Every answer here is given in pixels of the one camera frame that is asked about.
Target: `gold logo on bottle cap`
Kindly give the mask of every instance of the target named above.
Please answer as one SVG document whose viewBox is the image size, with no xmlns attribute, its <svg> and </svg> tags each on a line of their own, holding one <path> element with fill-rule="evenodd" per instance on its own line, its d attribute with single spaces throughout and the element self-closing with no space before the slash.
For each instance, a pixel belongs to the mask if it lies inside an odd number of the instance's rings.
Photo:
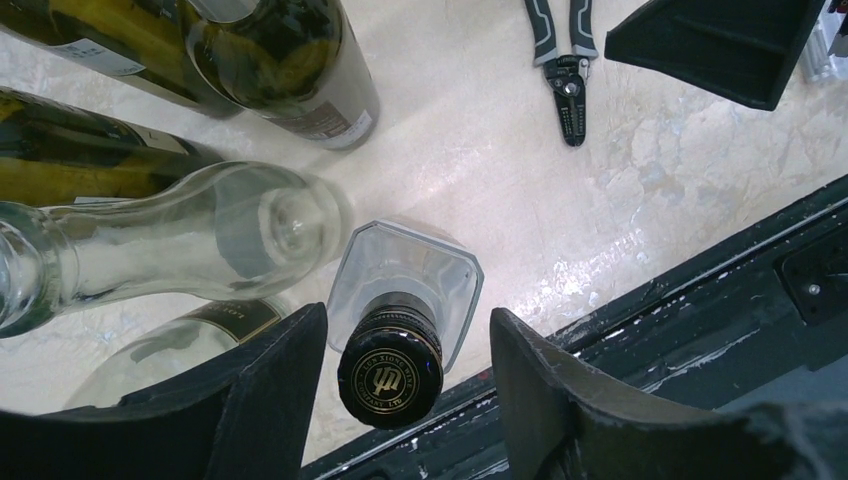
<svg viewBox="0 0 848 480">
<path fill-rule="evenodd" d="M 353 367 L 356 399 L 374 413 L 400 412 L 415 399 L 418 387 L 418 371 L 412 360 L 391 348 L 374 350 Z"/>
</svg>

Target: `black metal edge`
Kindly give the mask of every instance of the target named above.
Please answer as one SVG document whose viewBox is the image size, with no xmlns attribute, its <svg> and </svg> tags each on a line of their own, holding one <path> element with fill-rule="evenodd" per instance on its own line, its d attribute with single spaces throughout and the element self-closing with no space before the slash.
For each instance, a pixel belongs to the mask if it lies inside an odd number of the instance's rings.
<svg viewBox="0 0 848 480">
<path fill-rule="evenodd" d="M 707 283 L 759 251 L 783 241 L 834 209 L 848 204 L 848 176 L 816 190 L 760 222 L 728 237 L 703 253 L 585 315 L 548 336 L 560 348 L 578 353 L 602 340 L 619 325 L 641 312 L 668 303 L 684 289 Z M 374 460 L 382 452 L 421 431 L 438 426 L 482 399 L 495 399 L 491 367 L 444 392 L 424 420 L 406 430 L 373 430 L 306 465 L 300 478 L 334 478 L 353 465 Z"/>
</svg>

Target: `plier jaw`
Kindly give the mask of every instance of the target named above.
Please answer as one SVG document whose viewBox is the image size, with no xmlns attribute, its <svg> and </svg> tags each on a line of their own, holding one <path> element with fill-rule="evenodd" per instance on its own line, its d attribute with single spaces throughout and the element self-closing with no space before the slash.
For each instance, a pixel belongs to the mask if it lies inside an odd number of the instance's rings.
<svg viewBox="0 0 848 480">
<path fill-rule="evenodd" d="M 544 64 L 545 79 L 554 91 L 565 143 L 579 147 L 586 140 L 586 79 L 589 57 L 562 55 Z"/>
</svg>

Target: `bottle neck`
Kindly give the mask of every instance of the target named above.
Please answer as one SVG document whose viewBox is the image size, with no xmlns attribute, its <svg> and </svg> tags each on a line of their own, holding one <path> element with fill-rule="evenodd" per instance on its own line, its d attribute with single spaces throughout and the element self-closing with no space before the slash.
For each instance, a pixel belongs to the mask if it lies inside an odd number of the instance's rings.
<svg viewBox="0 0 848 480">
<path fill-rule="evenodd" d="M 68 256 L 76 260 L 73 276 L 65 273 L 66 264 L 60 265 L 62 313 L 159 293 L 167 289 L 159 284 L 172 281 L 181 267 L 191 268 L 190 253 L 173 254 L 175 249 L 191 252 L 189 232 L 181 222 L 162 223 L 161 207 L 133 200 L 42 209 L 66 239 L 72 252 Z M 191 218 L 185 220 L 193 224 Z"/>
<path fill-rule="evenodd" d="M 247 18 L 261 0 L 188 0 L 197 13 L 216 23 L 232 23 Z"/>
<path fill-rule="evenodd" d="M 360 321 L 391 307 L 411 308 L 422 316 L 422 320 L 426 320 L 435 329 L 436 316 L 427 303 L 411 293 L 400 291 L 384 293 L 368 302 L 368 305 L 365 306 L 362 312 Z"/>
</svg>

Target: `wine bottle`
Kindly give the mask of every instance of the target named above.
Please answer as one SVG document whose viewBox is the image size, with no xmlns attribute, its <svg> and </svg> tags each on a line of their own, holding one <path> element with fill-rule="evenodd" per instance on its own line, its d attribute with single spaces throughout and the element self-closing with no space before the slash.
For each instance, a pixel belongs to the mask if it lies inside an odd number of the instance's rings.
<svg viewBox="0 0 848 480">
<path fill-rule="evenodd" d="M 276 297 L 209 303 L 160 325 L 107 358 L 71 395 L 65 409 L 117 405 L 124 395 L 249 341 L 289 313 Z"/>
<path fill-rule="evenodd" d="M 220 161 L 198 143 L 0 87 L 2 201 L 142 198 Z"/>
<path fill-rule="evenodd" d="M 327 305 L 328 343 L 342 354 L 339 396 L 348 412 L 382 429 L 424 418 L 482 286 L 474 255 L 432 227 L 376 221 L 357 229 Z"/>
<path fill-rule="evenodd" d="M 211 165 L 139 200 L 0 202 L 0 338 L 152 293 L 275 295 L 335 253 L 341 221 L 322 182 L 254 162 Z"/>
<path fill-rule="evenodd" d="M 374 82 L 338 0 L 188 0 L 189 55 L 222 95 L 328 149 L 363 143 Z"/>
<path fill-rule="evenodd" d="M 0 29 L 200 113 L 235 115 L 241 109 L 192 65 L 177 1 L 6 0 L 0 2 Z"/>
</svg>

